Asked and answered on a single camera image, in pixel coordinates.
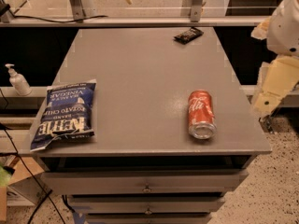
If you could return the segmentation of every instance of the drawer knob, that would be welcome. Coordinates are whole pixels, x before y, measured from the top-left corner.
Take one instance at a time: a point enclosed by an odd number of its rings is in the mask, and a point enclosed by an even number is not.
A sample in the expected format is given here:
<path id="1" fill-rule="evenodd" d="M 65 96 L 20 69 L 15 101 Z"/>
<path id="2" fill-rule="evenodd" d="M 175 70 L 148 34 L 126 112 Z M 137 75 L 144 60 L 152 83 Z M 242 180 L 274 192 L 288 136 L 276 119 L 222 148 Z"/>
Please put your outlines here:
<path id="1" fill-rule="evenodd" d="M 152 212 L 151 212 L 150 209 L 148 208 L 148 210 L 145 211 L 145 215 L 151 215 L 151 214 L 152 214 Z"/>
<path id="2" fill-rule="evenodd" d="M 151 193 L 151 189 L 150 189 L 149 185 L 146 185 L 146 187 L 142 191 L 143 191 L 143 193 Z"/>

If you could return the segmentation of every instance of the white pump bottle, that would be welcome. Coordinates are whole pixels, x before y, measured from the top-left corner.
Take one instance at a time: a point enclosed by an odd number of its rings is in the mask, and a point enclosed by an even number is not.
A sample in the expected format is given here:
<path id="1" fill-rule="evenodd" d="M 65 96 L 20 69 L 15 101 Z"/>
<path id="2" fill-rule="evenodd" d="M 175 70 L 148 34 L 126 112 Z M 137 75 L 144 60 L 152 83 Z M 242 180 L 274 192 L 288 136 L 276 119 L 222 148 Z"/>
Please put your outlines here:
<path id="1" fill-rule="evenodd" d="M 31 92 L 32 89 L 30 88 L 25 77 L 22 74 L 17 73 L 14 69 L 11 68 L 13 66 L 14 64 L 12 63 L 6 64 L 6 68 L 8 69 L 8 72 L 10 74 L 9 81 L 20 96 L 26 96 Z"/>

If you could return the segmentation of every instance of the bag of chips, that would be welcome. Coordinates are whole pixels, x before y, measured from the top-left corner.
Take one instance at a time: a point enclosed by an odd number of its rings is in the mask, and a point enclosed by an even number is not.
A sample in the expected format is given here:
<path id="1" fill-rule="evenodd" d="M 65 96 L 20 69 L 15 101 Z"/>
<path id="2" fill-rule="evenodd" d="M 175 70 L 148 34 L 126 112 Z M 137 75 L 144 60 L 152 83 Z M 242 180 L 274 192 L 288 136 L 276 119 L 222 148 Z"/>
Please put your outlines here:
<path id="1" fill-rule="evenodd" d="M 95 79 L 65 86 L 47 87 L 47 107 L 43 113 L 31 151 L 45 149 L 61 139 L 94 135 L 91 125 Z"/>

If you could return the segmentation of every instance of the soda can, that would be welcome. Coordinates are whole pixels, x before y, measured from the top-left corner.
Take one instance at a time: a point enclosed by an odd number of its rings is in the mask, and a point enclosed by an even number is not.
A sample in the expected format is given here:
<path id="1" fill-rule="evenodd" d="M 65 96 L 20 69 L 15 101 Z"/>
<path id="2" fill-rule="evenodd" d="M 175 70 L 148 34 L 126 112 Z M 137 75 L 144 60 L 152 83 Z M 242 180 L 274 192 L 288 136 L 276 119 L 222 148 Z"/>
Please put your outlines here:
<path id="1" fill-rule="evenodd" d="M 216 132 L 212 97 L 204 90 L 189 96 L 189 134 L 198 139 L 208 139 Z"/>

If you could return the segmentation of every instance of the gray tabletop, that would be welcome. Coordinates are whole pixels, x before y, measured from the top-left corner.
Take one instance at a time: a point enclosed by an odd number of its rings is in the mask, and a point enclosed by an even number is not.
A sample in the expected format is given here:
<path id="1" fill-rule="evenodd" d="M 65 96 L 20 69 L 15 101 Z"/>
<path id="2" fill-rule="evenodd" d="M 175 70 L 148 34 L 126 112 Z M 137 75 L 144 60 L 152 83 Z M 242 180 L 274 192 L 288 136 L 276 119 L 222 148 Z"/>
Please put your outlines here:
<path id="1" fill-rule="evenodd" d="M 40 156 L 240 155 L 270 146 L 213 28 L 181 45 L 188 28 L 80 30 L 54 84 L 96 78 L 95 137 L 55 142 Z M 207 141 L 188 134 L 188 97 L 204 89 L 213 98 L 217 133 Z M 39 119 L 44 106 L 41 107 Z M 32 126 L 22 152 L 36 132 Z"/>

